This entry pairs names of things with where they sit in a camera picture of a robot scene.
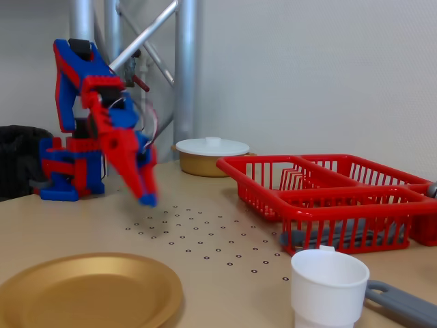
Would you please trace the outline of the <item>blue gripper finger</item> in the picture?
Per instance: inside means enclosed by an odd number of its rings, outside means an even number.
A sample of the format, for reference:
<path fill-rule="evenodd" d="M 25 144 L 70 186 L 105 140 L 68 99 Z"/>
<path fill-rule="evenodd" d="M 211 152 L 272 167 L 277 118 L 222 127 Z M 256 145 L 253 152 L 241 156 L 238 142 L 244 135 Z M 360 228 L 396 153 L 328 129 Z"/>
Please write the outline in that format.
<path fill-rule="evenodd" d="M 154 175 L 157 163 L 156 149 L 148 144 L 149 139 L 141 132 L 135 132 L 135 187 L 134 194 L 142 205 L 155 207 L 158 203 L 158 191 Z"/>

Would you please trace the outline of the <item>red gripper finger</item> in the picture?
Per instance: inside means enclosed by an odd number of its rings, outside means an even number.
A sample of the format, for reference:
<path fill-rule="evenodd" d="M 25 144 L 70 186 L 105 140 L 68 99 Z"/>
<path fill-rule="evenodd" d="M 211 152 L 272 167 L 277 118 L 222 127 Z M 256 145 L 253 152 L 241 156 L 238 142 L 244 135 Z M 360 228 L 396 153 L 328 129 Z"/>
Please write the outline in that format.
<path fill-rule="evenodd" d="M 100 146 L 107 160 L 134 194 L 136 131 L 109 131 L 100 134 Z"/>

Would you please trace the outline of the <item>red blue gripper body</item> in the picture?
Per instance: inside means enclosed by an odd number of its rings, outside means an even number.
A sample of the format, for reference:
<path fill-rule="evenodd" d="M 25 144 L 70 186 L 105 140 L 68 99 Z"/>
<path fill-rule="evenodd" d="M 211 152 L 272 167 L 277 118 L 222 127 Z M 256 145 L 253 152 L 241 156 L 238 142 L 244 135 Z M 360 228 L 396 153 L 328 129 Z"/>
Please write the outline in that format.
<path fill-rule="evenodd" d="M 137 114 L 124 82 L 118 76 L 87 76 L 80 90 L 82 107 L 89 111 L 88 126 L 93 137 L 132 130 Z"/>

